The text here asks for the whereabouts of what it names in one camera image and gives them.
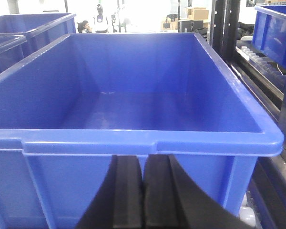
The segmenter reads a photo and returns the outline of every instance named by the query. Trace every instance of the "cardboard box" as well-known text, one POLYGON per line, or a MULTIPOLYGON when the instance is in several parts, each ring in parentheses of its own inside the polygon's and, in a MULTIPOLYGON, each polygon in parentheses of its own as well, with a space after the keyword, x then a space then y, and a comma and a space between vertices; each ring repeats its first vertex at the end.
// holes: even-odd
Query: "cardboard box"
POLYGON ((270 4, 270 3, 283 2, 283 1, 286 1, 286 0, 266 0, 265 3, 270 4))
POLYGON ((170 23, 170 22, 172 21, 172 19, 167 18, 167 21, 170 23))
POLYGON ((177 29, 178 29, 178 22, 177 21, 170 21, 170 22, 162 21, 161 22, 161 30, 162 31, 177 30, 177 29))
POLYGON ((187 16, 190 20, 205 20, 209 18, 209 10, 194 10, 191 15, 187 16))
POLYGON ((206 7, 185 7, 185 14, 191 15, 195 10, 206 10, 206 7))
POLYGON ((204 20, 204 23, 203 23, 203 27, 204 28, 209 28, 209 26, 210 26, 210 20, 204 20))
POLYGON ((177 21, 172 21, 171 22, 171 27, 172 27, 172 30, 177 30, 178 29, 178 22, 177 21))

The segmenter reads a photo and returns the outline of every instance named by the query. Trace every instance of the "blue plastic bin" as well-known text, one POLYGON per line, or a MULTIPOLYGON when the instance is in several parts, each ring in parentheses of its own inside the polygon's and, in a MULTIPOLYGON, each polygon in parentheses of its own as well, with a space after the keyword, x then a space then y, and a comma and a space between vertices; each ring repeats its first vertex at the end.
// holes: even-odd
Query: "blue plastic bin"
POLYGON ((12 14, 0 16, 0 35, 24 35, 24 55, 67 33, 75 33, 74 13, 12 14))
POLYGON ((0 36, 0 73, 24 58, 25 36, 0 36))
POLYGON ((286 68, 286 6, 256 6, 252 44, 286 68))
POLYGON ((174 154, 237 215, 282 142, 200 35, 68 34, 0 74, 0 226, 73 228, 111 155, 174 154))

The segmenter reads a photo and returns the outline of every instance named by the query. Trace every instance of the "bin floor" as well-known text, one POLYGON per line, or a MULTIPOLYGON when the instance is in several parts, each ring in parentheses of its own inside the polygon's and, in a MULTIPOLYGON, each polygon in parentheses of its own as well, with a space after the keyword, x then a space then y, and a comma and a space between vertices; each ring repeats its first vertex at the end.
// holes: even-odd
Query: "bin floor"
POLYGON ((186 94, 82 94, 62 129, 201 130, 186 94))

